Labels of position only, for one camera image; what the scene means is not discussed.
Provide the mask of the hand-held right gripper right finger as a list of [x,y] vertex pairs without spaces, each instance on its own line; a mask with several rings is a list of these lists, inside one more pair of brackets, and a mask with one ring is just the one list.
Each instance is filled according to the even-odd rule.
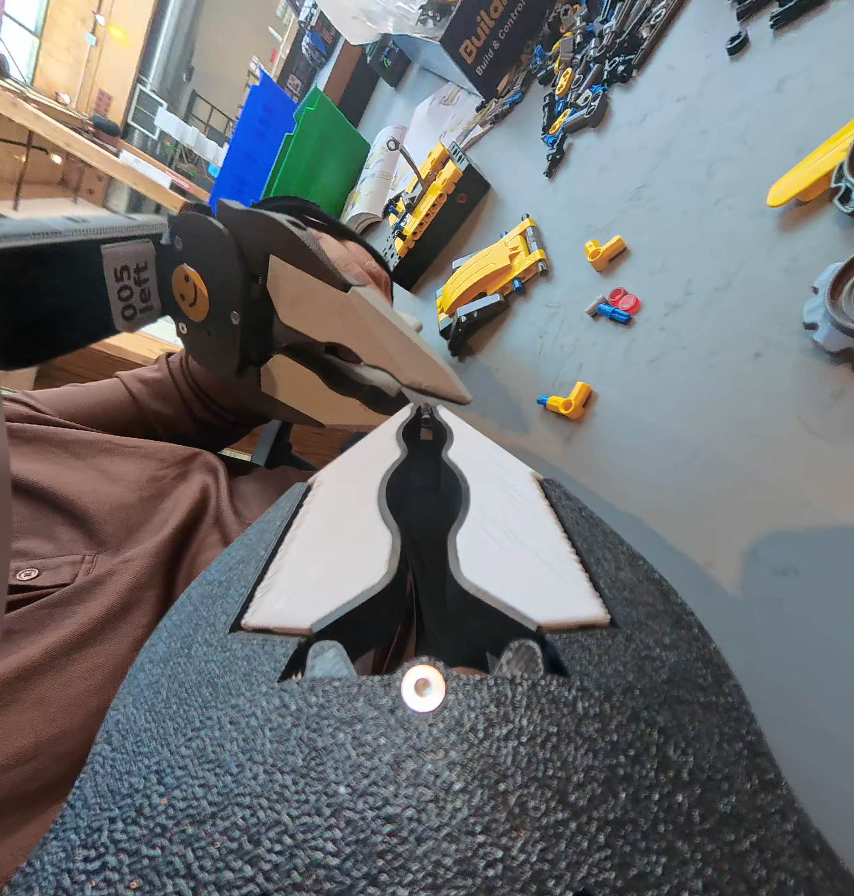
[[525,639],[603,630],[612,615],[544,478],[449,409],[434,409],[434,647],[486,662]]

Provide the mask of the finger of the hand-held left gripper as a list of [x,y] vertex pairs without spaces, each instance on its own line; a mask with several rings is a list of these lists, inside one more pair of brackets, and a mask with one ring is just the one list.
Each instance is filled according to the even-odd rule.
[[259,381],[265,395],[326,428],[374,429],[410,405],[404,393],[391,396],[372,386],[364,387],[363,398],[337,392],[316,372],[284,355],[260,368]]
[[286,328],[349,350],[399,386],[458,405],[472,401],[449,364],[375,290],[343,291],[275,255],[268,258],[266,288]]

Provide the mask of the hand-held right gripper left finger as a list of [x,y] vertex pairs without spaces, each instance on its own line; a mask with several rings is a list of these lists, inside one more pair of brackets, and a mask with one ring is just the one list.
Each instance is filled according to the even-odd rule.
[[240,615],[242,632],[336,641],[354,662],[392,639],[406,576],[387,487],[415,410],[405,406],[311,476]]

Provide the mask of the yellow angle connector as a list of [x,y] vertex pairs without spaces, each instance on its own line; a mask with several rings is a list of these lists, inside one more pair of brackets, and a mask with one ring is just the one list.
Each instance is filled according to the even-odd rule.
[[607,240],[599,242],[596,239],[586,241],[584,252],[588,263],[597,272],[604,272],[609,265],[628,249],[626,241],[622,236],[617,235]]
[[556,413],[568,420],[580,420],[586,413],[586,408],[593,389],[589,384],[577,382],[566,396],[543,396],[546,410]]

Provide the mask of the person's left forearm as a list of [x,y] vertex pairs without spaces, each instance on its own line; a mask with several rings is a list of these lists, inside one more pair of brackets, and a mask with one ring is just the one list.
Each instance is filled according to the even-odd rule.
[[2,403],[9,437],[80,454],[136,448],[216,453],[267,420],[185,351],[97,382],[18,392]]

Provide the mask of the blue plastic box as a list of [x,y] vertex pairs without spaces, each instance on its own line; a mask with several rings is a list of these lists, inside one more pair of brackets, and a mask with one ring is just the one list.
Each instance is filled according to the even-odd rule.
[[220,200],[249,206],[263,196],[281,144],[295,128],[297,105],[266,74],[247,94],[210,193],[209,206]]

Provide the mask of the black and yellow brick assembly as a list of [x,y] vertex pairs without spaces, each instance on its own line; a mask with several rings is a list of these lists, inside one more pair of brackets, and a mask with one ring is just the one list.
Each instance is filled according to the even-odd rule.
[[490,184],[455,142],[438,142],[384,206],[382,255],[395,285],[413,291],[488,195]]

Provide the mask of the instruction booklet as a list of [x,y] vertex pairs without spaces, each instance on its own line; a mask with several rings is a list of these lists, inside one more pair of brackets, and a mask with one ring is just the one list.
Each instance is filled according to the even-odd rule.
[[388,126],[371,143],[358,181],[346,199],[341,221],[356,232],[363,232],[381,220],[389,198],[412,190],[414,173],[397,149],[388,148],[395,140],[402,144],[413,162],[422,166],[430,151],[441,143],[455,142],[468,151],[490,129],[478,111],[482,99],[453,84],[434,91],[413,112],[408,125]]

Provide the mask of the green box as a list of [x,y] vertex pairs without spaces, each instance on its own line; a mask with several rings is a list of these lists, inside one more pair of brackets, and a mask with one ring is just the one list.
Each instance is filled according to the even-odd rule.
[[313,86],[294,112],[294,129],[282,140],[261,198],[302,198],[340,218],[369,151],[369,142]]

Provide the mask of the yellow and grey brick assembly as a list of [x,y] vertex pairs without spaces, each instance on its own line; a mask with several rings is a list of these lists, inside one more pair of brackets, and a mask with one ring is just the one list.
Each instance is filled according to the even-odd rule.
[[436,293],[438,331],[453,357],[469,340],[509,306],[509,296],[525,293],[525,285],[550,272],[545,242],[529,214],[487,248],[455,260]]

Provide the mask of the wooden workbench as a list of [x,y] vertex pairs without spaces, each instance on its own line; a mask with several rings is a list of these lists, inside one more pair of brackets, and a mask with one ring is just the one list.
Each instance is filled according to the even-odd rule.
[[52,118],[2,84],[0,84],[0,116],[25,128],[33,136],[47,140],[58,149],[127,185],[131,190],[169,211],[177,212],[188,203],[206,203],[209,200],[209,194],[202,188],[159,162],[147,161],[169,180],[168,185],[159,183],[143,171],[120,160],[118,151],[105,148],[103,144],[80,135],[76,130]]

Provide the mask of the person's brown sweater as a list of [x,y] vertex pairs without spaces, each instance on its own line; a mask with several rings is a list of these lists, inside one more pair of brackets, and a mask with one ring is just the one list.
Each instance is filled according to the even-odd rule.
[[0,642],[0,889],[49,830],[162,617],[308,477],[241,463],[223,449],[80,454],[10,436],[7,442],[12,534]]

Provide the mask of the black electronic device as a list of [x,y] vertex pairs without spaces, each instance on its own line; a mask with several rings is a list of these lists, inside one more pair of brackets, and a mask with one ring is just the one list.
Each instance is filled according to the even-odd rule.
[[365,57],[379,79],[393,89],[399,86],[411,65],[410,57],[389,34],[366,45]]

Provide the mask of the window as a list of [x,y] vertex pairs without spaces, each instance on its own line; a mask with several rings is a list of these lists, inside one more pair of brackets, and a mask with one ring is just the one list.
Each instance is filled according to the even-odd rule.
[[0,57],[9,76],[31,86],[41,47],[49,1],[3,1]]

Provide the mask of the blue robot kit box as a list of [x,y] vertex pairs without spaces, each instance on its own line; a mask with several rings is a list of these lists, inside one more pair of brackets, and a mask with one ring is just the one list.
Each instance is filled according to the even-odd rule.
[[436,34],[394,34],[409,59],[483,99],[499,93],[528,45],[539,36],[552,1],[463,1]]

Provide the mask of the pile of blue grey pieces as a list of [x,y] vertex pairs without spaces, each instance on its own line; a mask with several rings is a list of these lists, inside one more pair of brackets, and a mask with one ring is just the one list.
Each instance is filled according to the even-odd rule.
[[553,2],[539,36],[477,108],[475,129],[499,125],[535,84],[544,89],[544,177],[553,178],[567,142],[607,116],[610,91],[628,84],[656,52],[684,1]]

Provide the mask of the yellow curved panel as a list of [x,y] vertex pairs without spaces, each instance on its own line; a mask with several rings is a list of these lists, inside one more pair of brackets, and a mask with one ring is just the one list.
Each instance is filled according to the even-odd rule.
[[854,142],[854,118],[825,140],[770,187],[767,206],[779,208],[789,203],[809,203],[831,184],[836,166]]

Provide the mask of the pile of black red pieces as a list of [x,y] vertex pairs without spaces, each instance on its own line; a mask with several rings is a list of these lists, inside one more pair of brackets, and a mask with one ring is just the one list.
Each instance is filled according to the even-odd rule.
[[802,17],[811,14],[818,8],[828,4],[828,1],[742,1],[735,6],[735,19],[737,22],[763,12],[768,6],[775,3],[774,11],[769,14],[769,28],[773,31],[786,28]]

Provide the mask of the metal duct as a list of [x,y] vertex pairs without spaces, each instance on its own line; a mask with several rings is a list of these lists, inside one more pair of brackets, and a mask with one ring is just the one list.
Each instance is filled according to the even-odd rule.
[[205,1],[157,1],[140,59],[139,83],[180,111],[193,78]]

